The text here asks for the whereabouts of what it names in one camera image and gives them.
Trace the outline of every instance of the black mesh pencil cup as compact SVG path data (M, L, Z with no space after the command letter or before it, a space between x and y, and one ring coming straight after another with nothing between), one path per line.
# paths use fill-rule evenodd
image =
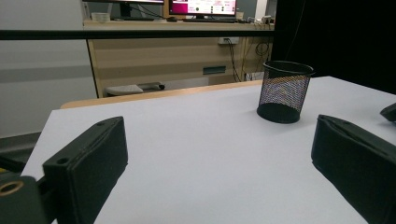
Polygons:
M264 78L257 114L276 123L297 122L314 69L284 61L270 61L263 65Z

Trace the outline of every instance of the black curtain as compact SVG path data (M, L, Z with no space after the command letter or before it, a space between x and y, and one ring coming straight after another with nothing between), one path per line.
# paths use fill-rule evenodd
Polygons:
M393 9L384 0L278 0L272 60L396 94Z

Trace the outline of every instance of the white table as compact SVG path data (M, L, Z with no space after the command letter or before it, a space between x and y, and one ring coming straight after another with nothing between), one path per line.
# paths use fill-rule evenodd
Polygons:
M55 110L23 175L102 119L124 116L129 164L96 223L315 223L365 220L312 165L319 114L396 145L379 114L396 96L332 77L311 79L301 119L256 114L261 86Z

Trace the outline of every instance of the cable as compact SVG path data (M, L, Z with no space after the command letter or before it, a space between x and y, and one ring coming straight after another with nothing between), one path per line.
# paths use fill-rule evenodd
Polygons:
M306 0L304 0L304 2L303 2L303 8L301 9L301 16L300 16L300 19L298 20L296 32L294 33L294 37L293 37L293 39L291 40L291 43L290 43L288 52L286 53L285 60L287 60L288 57L289 57L289 54L290 54L290 51L291 51L291 47L293 46L294 40L296 39L296 36L297 36L297 33L298 33L298 30L300 29L301 19L302 19L302 17L303 17L304 9L305 9L305 2L306 2Z
M235 82L241 82L241 78L238 76L238 72L236 71L235 68L235 60L233 59L233 43L229 38L224 38L228 42L228 47L230 48L230 54L231 54L231 62L233 64L233 80Z
M262 23L261 22L253 22L254 27L256 28L256 25L259 26L259 30L262 30Z
M270 57L270 55L271 55L271 53L270 53L270 52L271 52L271 45L270 45L271 39L272 39L271 36L268 36L267 39L265 39L265 37L263 37L262 40L261 40L261 42L258 43L258 44L256 45L256 47L255 47L255 53L256 53L257 55L259 55L260 58L259 58L258 61L257 61L256 68L254 69L254 72L248 73L248 72L245 71L245 69L244 69L245 60L246 60L246 57L247 57L247 55L248 55L248 52L250 51L250 48L251 48L252 45L253 45L254 37L253 37L253 39L252 39L252 41L251 41L251 43L250 43L250 46L249 46L248 50L245 52L244 58L243 58L243 69L244 69L243 72L244 72L244 74L245 74L245 77L249 78L250 80L252 80L253 78L255 79L256 77L258 77L258 76L260 75L260 74L258 74L257 76L253 76L253 74L261 73L261 72L262 72L262 69L259 69L260 66L262 65L262 63L263 63L264 61L267 62L267 61L269 60L269 57Z
M244 46L244 53L243 53L244 56L242 58L242 71L243 71L244 75L246 75L247 72L245 71L245 62L246 62L246 58L248 56L248 52L250 51L251 46L253 46L254 36L252 37L252 40L248 47L247 47L248 38L247 37L244 37L244 38L245 38L245 41L244 41L245 46Z
M268 22L268 30L271 30L271 24L269 22ZM271 36L268 36L268 41L267 41L267 43L268 43L268 52L267 52L267 58L265 59L266 62L268 62L268 60L270 58L270 55L272 53L272 50L271 50L271 46L272 45L270 45L271 39L272 39L272 42L274 42L274 38L271 37Z
M148 10L146 7L144 7L144 6L140 5L140 4L139 4L139 6L141 6L143 9L145 9L147 12L151 13L151 16L158 17L158 18L161 18L161 19L165 19L165 17L163 17L161 15L158 15L157 13Z
M137 10L137 11L139 11L139 12L146 13L146 14L148 14L148 15L150 15L150 16L158 17L158 18L164 19L164 17L162 17L162 16L160 16L160 15L158 15L158 14L155 14L154 12L152 12L152 11L146 9L145 7L142 7L142 8L145 9L146 11L140 10L140 8L137 8L137 7L130 7L131 10L134 9L134 10Z

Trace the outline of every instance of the electrical socket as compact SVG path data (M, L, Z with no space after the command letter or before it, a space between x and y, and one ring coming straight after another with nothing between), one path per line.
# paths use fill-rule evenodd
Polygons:
M230 39L232 44L238 44L239 43L239 37L219 37L219 44L229 44L227 39Z

